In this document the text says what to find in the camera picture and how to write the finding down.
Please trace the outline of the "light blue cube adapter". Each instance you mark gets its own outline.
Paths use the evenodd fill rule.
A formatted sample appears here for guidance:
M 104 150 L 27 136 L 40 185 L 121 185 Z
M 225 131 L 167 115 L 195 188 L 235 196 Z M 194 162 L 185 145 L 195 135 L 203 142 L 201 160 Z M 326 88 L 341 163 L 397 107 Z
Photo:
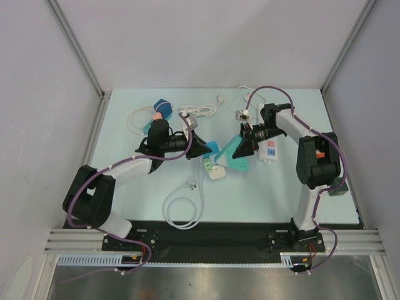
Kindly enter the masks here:
M 205 158 L 209 157 L 209 156 L 212 156 L 212 155 L 215 155 L 220 151 L 220 148 L 219 148 L 219 146 L 218 146 L 216 141 L 207 142 L 206 146 L 211 150 L 211 152 L 204 154 L 203 156 Z

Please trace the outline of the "white multicolour power strip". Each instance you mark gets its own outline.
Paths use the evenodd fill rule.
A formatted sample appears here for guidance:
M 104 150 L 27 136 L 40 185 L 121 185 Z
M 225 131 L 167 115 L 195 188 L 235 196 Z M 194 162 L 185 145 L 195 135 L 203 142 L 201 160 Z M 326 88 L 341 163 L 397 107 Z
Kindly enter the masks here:
M 261 141 L 258 146 L 258 159 L 260 161 L 274 163 L 278 160 L 278 142 L 275 137 Z

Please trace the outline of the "green small plug adapter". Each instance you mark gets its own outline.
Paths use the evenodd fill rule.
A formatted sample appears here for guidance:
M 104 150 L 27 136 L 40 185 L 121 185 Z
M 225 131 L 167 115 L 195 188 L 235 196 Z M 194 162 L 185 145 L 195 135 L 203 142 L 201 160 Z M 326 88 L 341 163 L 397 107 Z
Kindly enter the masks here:
M 213 167 L 215 166 L 215 160 L 211 156 L 204 157 L 202 159 L 202 163 L 207 172 L 211 172 L 213 170 Z

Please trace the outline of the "teal triangular power strip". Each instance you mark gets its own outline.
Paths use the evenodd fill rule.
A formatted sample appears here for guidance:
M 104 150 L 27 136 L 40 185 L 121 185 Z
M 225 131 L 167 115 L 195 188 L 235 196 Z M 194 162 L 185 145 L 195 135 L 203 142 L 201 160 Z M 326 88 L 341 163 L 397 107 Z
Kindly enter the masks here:
M 240 135 L 235 135 L 217 154 L 215 162 L 219 166 L 233 169 L 241 172 L 249 171 L 248 159 L 246 157 L 239 157 L 234 159 L 233 154 L 242 141 Z

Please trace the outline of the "red cube plug adapter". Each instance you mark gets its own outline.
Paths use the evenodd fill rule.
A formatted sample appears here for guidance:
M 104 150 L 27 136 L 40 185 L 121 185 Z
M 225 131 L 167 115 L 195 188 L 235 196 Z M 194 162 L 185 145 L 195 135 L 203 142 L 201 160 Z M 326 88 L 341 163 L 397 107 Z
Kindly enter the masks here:
M 326 153 L 325 152 L 321 152 L 320 150 L 316 150 L 316 158 L 317 159 L 323 159 L 323 158 L 325 158 L 325 156 L 326 156 Z

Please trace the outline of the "dark green cube adapter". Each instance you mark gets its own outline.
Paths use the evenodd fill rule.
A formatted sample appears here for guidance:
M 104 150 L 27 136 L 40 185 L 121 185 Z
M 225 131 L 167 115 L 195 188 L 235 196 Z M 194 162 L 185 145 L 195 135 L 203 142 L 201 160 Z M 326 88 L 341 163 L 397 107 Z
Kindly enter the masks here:
M 346 181 L 343 181 L 342 177 L 337 177 L 333 184 L 329 187 L 328 194 L 331 197 L 343 196 L 349 191 Z

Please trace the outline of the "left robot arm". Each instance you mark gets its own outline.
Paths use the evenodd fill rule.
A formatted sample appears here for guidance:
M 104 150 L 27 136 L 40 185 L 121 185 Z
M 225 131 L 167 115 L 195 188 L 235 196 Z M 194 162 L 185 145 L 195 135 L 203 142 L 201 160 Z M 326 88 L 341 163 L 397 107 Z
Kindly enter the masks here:
M 112 211 L 114 192 L 139 176 L 153 173 L 164 161 L 211 153 L 212 149 L 190 128 L 188 120 L 183 123 L 182 131 L 172 132 L 165 119 L 155 120 L 131 157 L 102 170 L 81 166 L 62 205 L 69 225 L 100 230 L 115 236 L 122 249 L 134 248 L 138 235 L 131 230 L 132 223 Z

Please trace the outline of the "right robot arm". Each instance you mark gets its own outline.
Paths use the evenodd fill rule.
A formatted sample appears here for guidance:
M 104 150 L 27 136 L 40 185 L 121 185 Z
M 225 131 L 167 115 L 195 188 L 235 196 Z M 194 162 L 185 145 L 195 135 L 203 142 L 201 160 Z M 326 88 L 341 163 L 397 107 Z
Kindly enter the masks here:
M 338 138 L 333 132 L 323 134 L 312 129 L 290 104 L 266 104 L 260 116 L 260 124 L 241 124 L 241 142 L 232 158 L 252 156 L 263 141 L 280 135 L 297 144 L 296 174 L 302 188 L 297 211 L 290 221 L 288 243 L 294 250 L 302 251 L 318 234 L 322 193 L 341 173 Z

